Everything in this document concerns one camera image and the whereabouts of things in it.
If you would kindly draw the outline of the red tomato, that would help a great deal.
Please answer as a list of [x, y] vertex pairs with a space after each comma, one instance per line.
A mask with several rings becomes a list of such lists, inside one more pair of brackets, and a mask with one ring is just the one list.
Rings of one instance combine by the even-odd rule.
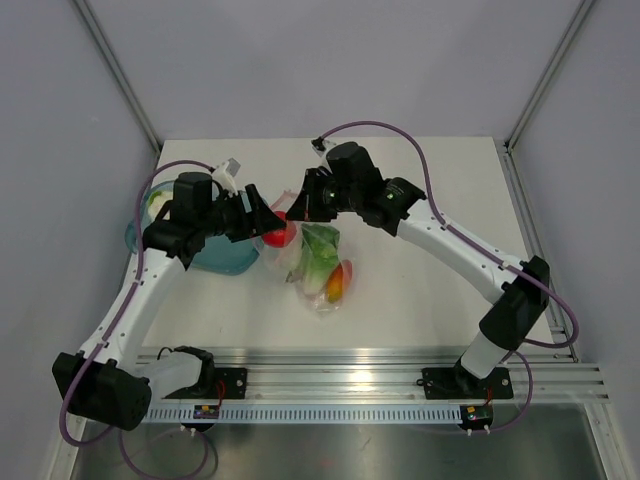
[[286, 219], [286, 213], [281, 210], [275, 211], [275, 214], [285, 222], [283, 229], [274, 230], [262, 236], [265, 245], [272, 248], [284, 248], [289, 245], [297, 234], [296, 224]]

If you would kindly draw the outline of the clear pink zip top bag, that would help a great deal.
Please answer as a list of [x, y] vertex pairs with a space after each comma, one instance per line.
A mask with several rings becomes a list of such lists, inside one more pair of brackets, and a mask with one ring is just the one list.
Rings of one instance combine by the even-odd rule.
[[302, 305], [319, 315], [342, 307], [355, 276], [354, 249], [331, 223], [286, 220], [254, 241], [262, 262], [292, 286]]

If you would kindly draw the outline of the green lettuce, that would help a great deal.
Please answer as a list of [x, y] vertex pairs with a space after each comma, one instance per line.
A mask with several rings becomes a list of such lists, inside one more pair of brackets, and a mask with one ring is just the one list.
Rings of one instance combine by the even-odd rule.
[[340, 232], [331, 225], [303, 223], [302, 291], [307, 296], [318, 295], [329, 276], [338, 266]]

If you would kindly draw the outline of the white eggplant green stem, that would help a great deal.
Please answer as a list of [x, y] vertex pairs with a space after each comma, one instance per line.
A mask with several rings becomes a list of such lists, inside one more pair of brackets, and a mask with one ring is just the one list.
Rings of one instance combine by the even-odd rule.
[[301, 245], [290, 245], [291, 249], [287, 255], [287, 275], [285, 278], [286, 283], [295, 283], [302, 279], [302, 257], [303, 247]]

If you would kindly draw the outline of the red orange mango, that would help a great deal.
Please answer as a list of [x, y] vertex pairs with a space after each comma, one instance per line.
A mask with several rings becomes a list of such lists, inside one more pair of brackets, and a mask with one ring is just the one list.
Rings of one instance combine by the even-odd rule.
[[326, 284], [326, 299], [330, 304], [340, 302], [349, 289], [353, 277], [353, 264], [343, 260], [333, 270]]

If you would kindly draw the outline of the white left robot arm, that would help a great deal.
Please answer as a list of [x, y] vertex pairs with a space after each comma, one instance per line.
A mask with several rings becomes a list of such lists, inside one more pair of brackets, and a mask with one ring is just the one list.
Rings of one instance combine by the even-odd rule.
[[75, 354], [61, 353], [52, 373], [63, 398], [59, 428], [73, 414], [131, 431], [150, 404], [185, 389], [195, 398], [217, 386], [215, 360], [195, 347], [177, 347], [139, 370], [138, 351], [175, 282], [191, 266], [210, 237], [231, 242], [281, 230], [284, 220], [265, 203], [254, 185], [232, 194], [213, 176], [186, 172], [155, 219], [136, 232], [137, 265], [95, 332]]

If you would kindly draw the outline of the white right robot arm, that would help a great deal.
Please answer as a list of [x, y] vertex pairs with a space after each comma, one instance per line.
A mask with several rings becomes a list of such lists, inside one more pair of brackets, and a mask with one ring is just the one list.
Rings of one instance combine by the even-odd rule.
[[328, 223], [343, 212], [435, 256], [491, 305], [479, 331], [445, 376], [444, 394], [478, 398], [499, 363], [516, 351], [549, 304], [550, 269], [504, 254], [443, 216], [432, 198], [408, 180], [385, 178], [368, 151], [349, 141], [329, 147], [316, 139], [320, 166], [306, 170], [286, 217]]

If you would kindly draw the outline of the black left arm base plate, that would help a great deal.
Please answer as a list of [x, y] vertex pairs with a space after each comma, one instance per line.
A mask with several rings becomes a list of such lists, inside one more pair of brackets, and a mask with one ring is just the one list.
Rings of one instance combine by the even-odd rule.
[[248, 370], [241, 367], [217, 367], [211, 380], [199, 381], [165, 396], [171, 400], [243, 400], [246, 398]]

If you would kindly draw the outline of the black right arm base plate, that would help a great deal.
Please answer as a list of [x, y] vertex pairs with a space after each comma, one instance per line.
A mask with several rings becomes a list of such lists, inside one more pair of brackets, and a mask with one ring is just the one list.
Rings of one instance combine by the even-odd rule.
[[427, 400], [510, 400], [514, 398], [509, 370], [495, 368], [486, 378], [477, 379], [462, 367], [426, 367], [416, 385]]

